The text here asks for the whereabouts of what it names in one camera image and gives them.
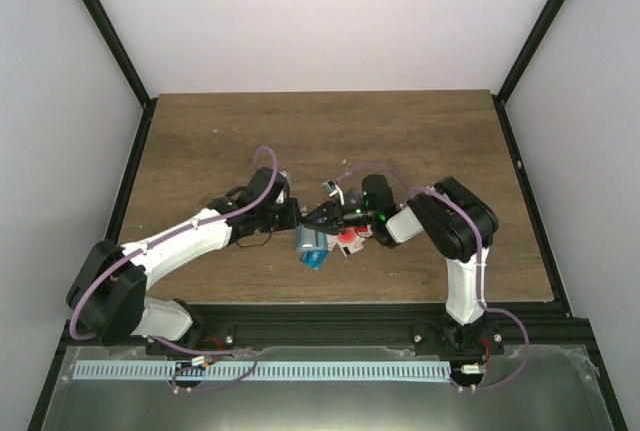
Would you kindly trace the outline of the dark grey credit card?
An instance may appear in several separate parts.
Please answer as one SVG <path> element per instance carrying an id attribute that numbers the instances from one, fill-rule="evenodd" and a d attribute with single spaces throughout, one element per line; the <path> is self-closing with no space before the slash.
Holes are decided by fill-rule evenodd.
<path id="1" fill-rule="evenodd" d="M 362 195 L 355 189 L 350 189 L 344 194 L 345 204 L 357 207 L 362 204 Z"/>

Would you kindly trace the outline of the teal leather card holder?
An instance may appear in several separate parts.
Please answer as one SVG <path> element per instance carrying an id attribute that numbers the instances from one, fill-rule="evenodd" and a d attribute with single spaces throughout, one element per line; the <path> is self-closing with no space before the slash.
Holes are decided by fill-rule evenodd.
<path id="1" fill-rule="evenodd" d="M 296 228 L 296 251 L 307 253 L 324 251 L 329 248 L 328 237 L 325 233 L 299 225 Z"/>

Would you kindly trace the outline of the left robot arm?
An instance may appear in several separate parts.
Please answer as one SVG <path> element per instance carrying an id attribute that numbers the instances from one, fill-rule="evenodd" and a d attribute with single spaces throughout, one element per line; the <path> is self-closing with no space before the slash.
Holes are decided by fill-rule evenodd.
<path id="1" fill-rule="evenodd" d="M 256 233 L 294 229 L 299 206 L 284 171 L 262 167 L 249 183 L 212 200 L 196 215 L 149 238 L 116 244 L 104 239 L 90 250 L 66 301 L 69 333 L 106 346 L 131 336 L 158 339 L 181 354 L 204 343 L 204 321 L 186 302 L 161 300 L 149 290 L 169 273 Z"/>

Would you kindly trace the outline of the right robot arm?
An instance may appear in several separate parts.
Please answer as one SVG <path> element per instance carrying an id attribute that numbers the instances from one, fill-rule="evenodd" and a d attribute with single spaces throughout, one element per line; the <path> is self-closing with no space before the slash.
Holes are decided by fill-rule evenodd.
<path id="1" fill-rule="evenodd" d="M 472 350 L 486 329 L 484 268 L 498 218 L 459 181 L 447 176 L 432 187 L 414 187 L 401 205 L 385 176 L 370 174 L 361 183 L 361 199 L 352 204 L 328 182 L 330 200 L 301 218 L 314 231 L 337 236 L 349 228 L 367 228 L 383 247 L 395 248 L 424 233 L 446 259 L 448 295 L 443 335 L 458 354 Z"/>

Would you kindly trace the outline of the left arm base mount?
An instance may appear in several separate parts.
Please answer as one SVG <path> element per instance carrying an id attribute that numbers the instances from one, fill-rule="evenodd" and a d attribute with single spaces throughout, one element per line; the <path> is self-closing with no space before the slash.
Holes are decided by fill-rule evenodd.
<path id="1" fill-rule="evenodd" d="M 148 339 L 152 344 L 159 344 L 164 348 L 177 353 L 188 356 L 206 356 L 206 357 L 222 357 L 232 356 L 238 354 L 237 350 L 232 349 L 217 349 L 217 348 L 204 348 L 201 347 L 203 335 L 199 331 L 188 331 L 178 340 L 169 340 L 168 338 L 161 336 L 149 335 Z"/>

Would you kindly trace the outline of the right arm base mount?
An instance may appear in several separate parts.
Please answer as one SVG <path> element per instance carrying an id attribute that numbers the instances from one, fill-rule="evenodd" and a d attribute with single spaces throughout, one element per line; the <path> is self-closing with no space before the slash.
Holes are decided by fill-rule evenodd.
<path id="1" fill-rule="evenodd" d="M 494 339 L 495 328 L 487 324 L 460 326 L 453 322 L 414 322 L 409 328 L 417 354 L 449 357 L 479 357 L 485 351 L 491 356 L 503 355 L 504 346 Z"/>

